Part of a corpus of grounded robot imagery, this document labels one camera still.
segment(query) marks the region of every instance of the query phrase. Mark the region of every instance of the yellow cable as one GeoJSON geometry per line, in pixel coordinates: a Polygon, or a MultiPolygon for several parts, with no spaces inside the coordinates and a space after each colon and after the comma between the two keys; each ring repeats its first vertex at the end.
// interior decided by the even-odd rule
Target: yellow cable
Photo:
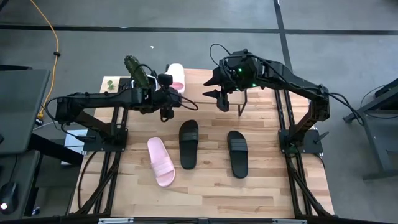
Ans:
{"type": "MultiPolygon", "coordinates": [[[[42,17],[45,19],[45,21],[49,24],[49,26],[50,26],[50,28],[51,28],[51,30],[52,30],[54,36],[55,36],[55,40],[56,40],[56,42],[57,42],[57,51],[56,51],[56,53],[59,53],[60,44],[59,44],[59,41],[58,41],[57,33],[55,33],[55,30],[54,30],[54,28],[52,27],[50,21],[46,18],[46,16],[45,16],[45,15],[43,14],[43,12],[39,9],[39,7],[35,4],[35,2],[33,2],[33,0],[30,0],[30,1],[31,1],[31,3],[36,7],[36,9],[38,10],[38,12],[42,15],[42,17]]],[[[57,69],[57,63],[58,63],[58,55],[55,56],[54,66],[53,66],[53,68],[52,68],[52,81],[51,81],[50,91],[49,91],[49,93],[47,94],[47,96],[45,97],[44,102],[43,102],[43,105],[45,105],[45,103],[46,103],[47,100],[49,99],[49,96],[51,95],[52,89],[53,89],[53,87],[54,87],[55,70],[57,69]]],[[[44,109],[41,108],[40,111],[39,111],[39,114],[37,115],[37,118],[43,119],[43,117],[44,117],[44,109]]]]}

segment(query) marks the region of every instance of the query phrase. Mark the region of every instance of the concrete floor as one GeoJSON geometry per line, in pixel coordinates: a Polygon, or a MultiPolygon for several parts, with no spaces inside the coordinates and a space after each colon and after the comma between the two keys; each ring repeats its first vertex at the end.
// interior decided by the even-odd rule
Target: concrete floor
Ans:
{"type": "MultiPolygon", "coordinates": [[[[36,2],[56,25],[278,28],[272,0],[36,2]]],[[[398,30],[395,0],[280,0],[280,7],[286,29],[398,30]]],[[[33,6],[23,0],[10,1],[0,12],[0,23],[45,25],[33,6]]],[[[96,92],[103,76],[127,75],[123,65],[127,54],[135,55],[158,72],[174,62],[186,68],[213,69],[208,55],[212,43],[223,44],[232,51],[248,48],[261,57],[284,61],[279,34],[71,31],[57,34],[62,56],[52,96],[96,92]]],[[[397,35],[288,35],[287,43],[298,76],[344,94],[355,108],[365,93],[398,75],[397,35]]],[[[51,69],[54,50],[55,42],[49,31],[0,30],[2,64],[51,69]]],[[[224,52],[214,49],[213,55],[221,58],[224,52]]],[[[377,165],[363,128],[355,122],[348,125],[342,121],[348,113],[347,108],[332,100],[331,118],[317,124],[320,132],[330,132],[323,140],[323,148],[335,213],[345,218],[397,223],[398,180],[362,181],[364,174],[377,171],[377,165]]],[[[38,133],[48,138],[63,136],[54,132],[53,126],[38,133]]]]}

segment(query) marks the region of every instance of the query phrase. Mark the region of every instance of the computer mouse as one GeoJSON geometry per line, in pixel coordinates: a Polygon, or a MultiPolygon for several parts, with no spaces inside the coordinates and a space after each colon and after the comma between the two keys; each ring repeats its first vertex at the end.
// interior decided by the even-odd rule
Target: computer mouse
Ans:
{"type": "Polygon", "coordinates": [[[8,215],[14,212],[18,206],[18,185],[8,182],[0,189],[0,211],[8,215]]]}

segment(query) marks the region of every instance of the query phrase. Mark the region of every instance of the black strap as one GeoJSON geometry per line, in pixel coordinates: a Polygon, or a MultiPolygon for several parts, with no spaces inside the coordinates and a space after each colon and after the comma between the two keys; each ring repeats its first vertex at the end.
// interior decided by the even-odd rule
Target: black strap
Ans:
{"type": "Polygon", "coordinates": [[[248,151],[245,139],[231,139],[231,151],[248,151]]]}
{"type": "Polygon", "coordinates": [[[181,135],[181,141],[199,141],[198,129],[192,128],[184,130],[181,135]]]}

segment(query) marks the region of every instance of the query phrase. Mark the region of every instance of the wooden tabletop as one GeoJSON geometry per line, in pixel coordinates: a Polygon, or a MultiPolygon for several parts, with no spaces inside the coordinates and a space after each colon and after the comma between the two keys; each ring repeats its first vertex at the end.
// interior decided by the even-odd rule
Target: wooden tabletop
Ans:
{"type": "MultiPolygon", "coordinates": [[[[213,76],[212,70],[205,69],[185,69],[185,92],[184,97],[196,102],[196,103],[216,103],[215,98],[203,96],[202,93],[213,91],[215,89],[220,90],[219,86],[203,86],[203,84],[213,76]]],[[[101,90],[108,92],[116,92],[118,90],[119,79],[122,77],[116,76],[105,76],[104,81],[111,80],[114,85],[114,90],[109,90],[108,85],[103,85],[101,90]]],[[[236,91],[233,94],[228,95],[228,101],[231,105],[242,105],[244,103],[244,93],[236,91]]]]}
{"type": "MultiPolygon", "coordinates": [[[[101,91],[107,89],[107,78],[104,78],[101,91]]],[[[308,110],[308,101],[295,94],[290,97],[295,120],[299,121],[308,110]]],[[[141,115],[130,111],[129,137],[126,151],[122,153],[112,216],[293,217],[285,159],[277,138],[279,120],[274,91],[252,88],[248,90],[248,105],[240,118],[237,109],[232,105],[230,111],[224,113],[208,103],[199,104],[198,111],[177,108],[174,119],[166,123],[160,122],[158,112],[141,115]],[[199,125],[197,166],[193,170],[181,168],[178,147],[178,131],[189,119],[196,120],[199,125]],[[249,174],[244,179],[237,179],[231,173],[226,137],[232,130],[240,131],[248,142],[249,174]],[[157,185],[150,168],[146,142],[154,136],[163,140],[176,169],[175,180],[167,188],[157,185]]],[[[97,109],[95,116],[110,122],[112,111],[112,108],[97,109]]],[[[97,153],[87,168],[81,188],[83,202],[98,185],[103,156],[97,153]]],[[[303,163],[309,189],[324,208],[333,213],[321,162],[311,154],[304,154],[303,163]]],[[[302,194],[298,194],[304,211],[302,194]]],[[[71,212],[77,210],[76,202],[75,192],[71,212]]]]}

